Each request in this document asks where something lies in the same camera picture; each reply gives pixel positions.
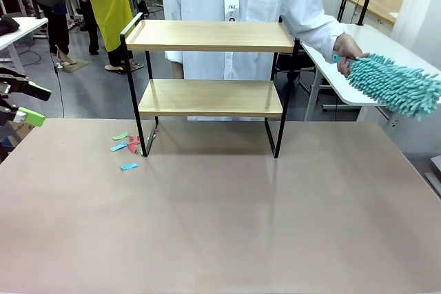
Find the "teal microfibre duster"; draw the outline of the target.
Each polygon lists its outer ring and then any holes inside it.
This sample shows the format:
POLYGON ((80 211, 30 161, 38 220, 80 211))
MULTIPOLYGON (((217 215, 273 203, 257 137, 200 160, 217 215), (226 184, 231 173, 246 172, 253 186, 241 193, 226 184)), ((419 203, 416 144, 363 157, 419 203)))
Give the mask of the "teal microfibre duster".
POLYGON ((389 110, 420 120, 441 101, 441 78, 379 54, 350 60, 350 86, 389 110))

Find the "person's left hand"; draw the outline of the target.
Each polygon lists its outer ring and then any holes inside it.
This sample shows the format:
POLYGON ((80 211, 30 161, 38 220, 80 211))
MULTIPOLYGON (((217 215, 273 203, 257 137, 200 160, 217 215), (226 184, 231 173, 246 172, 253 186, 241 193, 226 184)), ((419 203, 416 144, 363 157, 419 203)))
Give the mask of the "person's left hand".
POLYGON ((334 52, 340 56, 340 60, 337 62, 338 71, 345 77, 350 75, 350 61, 355 61, 357 58, 367 58, 370 55, 370 53, 363 53, 355 40, 348 34, 341 34, 336 39, 334 52))

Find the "cardboard box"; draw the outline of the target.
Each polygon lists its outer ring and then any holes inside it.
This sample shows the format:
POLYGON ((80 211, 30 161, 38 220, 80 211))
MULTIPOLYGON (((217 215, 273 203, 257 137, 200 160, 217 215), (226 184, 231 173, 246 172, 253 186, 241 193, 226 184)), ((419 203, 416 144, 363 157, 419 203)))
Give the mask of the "cardboard box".
POLYGON ((4 128, 7 130, 11 144, 17 146, 34 129, 34 126, 27 123, 8 122, 4 128))

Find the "dark blue floor object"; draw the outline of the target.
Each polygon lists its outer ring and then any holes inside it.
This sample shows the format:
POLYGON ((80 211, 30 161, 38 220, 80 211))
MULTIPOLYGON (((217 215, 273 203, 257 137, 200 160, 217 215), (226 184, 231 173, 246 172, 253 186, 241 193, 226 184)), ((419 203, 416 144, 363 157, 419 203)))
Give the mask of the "dark blue floor object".
POLYGON ((13 151, 14 146, 11 142, 11 138, 20 142, 21 138, 16 131, 9 125, 0 126, 0 163, 2 163, 13 151))

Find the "cardboard floor mat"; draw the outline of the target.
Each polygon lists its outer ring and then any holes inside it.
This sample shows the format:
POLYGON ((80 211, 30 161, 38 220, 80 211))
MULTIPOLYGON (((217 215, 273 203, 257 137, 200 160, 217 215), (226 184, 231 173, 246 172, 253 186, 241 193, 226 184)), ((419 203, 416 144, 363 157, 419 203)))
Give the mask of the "cardboard floor mat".
POLYGON ((73 73, 81 68, 89 65, 89 61, 77 60, 74 64, 69 64, 68 62, 57 62, 57 69, 67 73, 73 73))

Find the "white desk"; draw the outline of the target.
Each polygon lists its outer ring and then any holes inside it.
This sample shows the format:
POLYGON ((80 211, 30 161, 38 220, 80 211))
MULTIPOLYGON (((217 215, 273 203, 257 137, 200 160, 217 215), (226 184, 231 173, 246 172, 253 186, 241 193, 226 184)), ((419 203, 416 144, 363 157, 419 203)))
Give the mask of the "white desk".
MULTIPOLYGON (((437 79, 441 80, 440 70, 437 70, 434 66, 430 65, 425 60, 370 25, 350 24, 347 26, 347 28, 350 35, 354 38, 356 43, 363 51, 381 54, 387 58, 393 59, 397 65, 423 69, 428 74, 436 74, 437 79)), ((326 62, 319 52, 308 45, 303 43, 302 46, 316 65, 316 76, 311 87, 311 94, 305 114, 306 121, 312 120, 320 80, 322 78, 327 79, 334 92, 337 93, 338 97, 345 104, 356 107, 379 106, 379 103, 368 98, 362 92, 350 86, 347 79, 345 79, 344 76, 338 72, 335 64, 326 62)))
MULTIPOLYGON (((19 23, 20 28, 18 31, 12 34, 6 34, 4 36, 0 36, 0 50, 8 49, 12 62, 14 63, 13 69, 15 69, 20 73, 25 74, 24 68, 20 62, 17 51, 15 50, 14 42, 18 41, 19 39, 25 37, 28 34, 33 33, 35 30, 45 25, 48 22, 48 20, 36 19, 32 17, 16 17, 13 19, 19 23)), ((0 94, 0 103, 8 103, 7 102, 8 95, 9 94, 0 94)))

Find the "black bag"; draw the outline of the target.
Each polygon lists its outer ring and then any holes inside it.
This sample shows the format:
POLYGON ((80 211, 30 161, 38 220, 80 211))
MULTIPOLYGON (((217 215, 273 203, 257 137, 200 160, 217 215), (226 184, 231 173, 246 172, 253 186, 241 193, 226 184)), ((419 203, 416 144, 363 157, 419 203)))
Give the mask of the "black bag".
POLYGON ((0 36, 6 34, 12 34, 18 31, 20 28, 19 23, 12 17, 2 16, 0 17, 0 36))

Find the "person in white shirt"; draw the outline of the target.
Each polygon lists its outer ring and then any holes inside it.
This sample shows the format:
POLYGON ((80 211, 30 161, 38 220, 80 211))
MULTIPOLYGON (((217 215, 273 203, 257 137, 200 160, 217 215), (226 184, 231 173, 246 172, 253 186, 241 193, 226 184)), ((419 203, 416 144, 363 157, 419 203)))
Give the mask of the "person in white shirt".
MULTIPOLYGON (((163 0, 163 5, 166 20, 225 21, 224 0, 163 0)), ((336 39, 349 34, 343 24, 325 14, 322 0, 240 0, 236 22, 277 22, 280 15, 289 20, 297 38, 328 62, 336 39)), ((185 79, 197 80, 268 81, 273 61, 271 53, 252 52, 166 51, 165 58, 183 64, 185 79)))

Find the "black office chair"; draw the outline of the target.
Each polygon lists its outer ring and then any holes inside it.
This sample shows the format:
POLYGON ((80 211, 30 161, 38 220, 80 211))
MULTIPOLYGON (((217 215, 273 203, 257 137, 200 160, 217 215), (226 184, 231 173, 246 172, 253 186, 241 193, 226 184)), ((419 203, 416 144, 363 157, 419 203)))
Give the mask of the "black office chair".
MULTIPOLYGON (((284 72, 288 74, 291 67, 291 58, 292 54, 279 53, 276 58, 276 73, 284 72)), ((314 74, 316 74, 316 65, 312 61, 306 50, 303 48, 303 46, 300 46, 296 62, 294 63, 294 78, 298 79, 299 86, 301 86, 302 89, 306 91, 306 93, 311 94, 311 88, 308 88, 301 81, 300 74, 302 72, 313 72, 314 74)))

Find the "wooden-top table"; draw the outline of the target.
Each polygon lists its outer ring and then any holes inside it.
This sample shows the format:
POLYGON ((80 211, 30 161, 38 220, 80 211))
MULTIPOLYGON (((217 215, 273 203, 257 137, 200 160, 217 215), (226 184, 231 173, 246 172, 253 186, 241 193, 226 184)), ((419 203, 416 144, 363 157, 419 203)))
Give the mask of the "wooden-top table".
MULTIPOLYGON (((365 4, 365 0, 345 0, 357 8, 358 16, 365 4)), ((394 26, 400 12, 403 0, 369 0, 366 17, 371 15, 375 20, 394 26)))

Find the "grey metal stand base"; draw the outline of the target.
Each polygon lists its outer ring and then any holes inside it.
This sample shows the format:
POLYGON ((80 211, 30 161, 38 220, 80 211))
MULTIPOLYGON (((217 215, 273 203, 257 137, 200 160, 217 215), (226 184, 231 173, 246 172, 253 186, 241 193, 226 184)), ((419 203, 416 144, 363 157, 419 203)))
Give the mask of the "grey metal stand base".
POLYGON ((441 199, 441 155, 431 158, 431 171, 426 172, 424 177, 441 199))

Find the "two-tier wooden black-frame shelf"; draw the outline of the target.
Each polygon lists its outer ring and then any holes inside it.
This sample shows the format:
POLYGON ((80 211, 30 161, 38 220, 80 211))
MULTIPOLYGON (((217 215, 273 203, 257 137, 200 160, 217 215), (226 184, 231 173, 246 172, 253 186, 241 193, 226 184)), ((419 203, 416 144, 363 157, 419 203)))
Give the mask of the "two-tier wooden black-frame shelf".
POLYGON ((300 41, 289 20, 281 15, 277 22, 170 21, 145 19, 138 13, 122 30, 124 53, 143 51, 149 82, 142 98, 136 97, 130 60, 125 72, 130 88, 141 150, 148 156, 153 138, 144 137, 141 119, 151 116, 248 117, 280 119, 278 135, 265 127, 272 154, 279 156, 290 94, 281 100, 273 79, 251 80, 176 80, 154 79, 150 52, 257 52, 290 54, 296 62, 300 41))

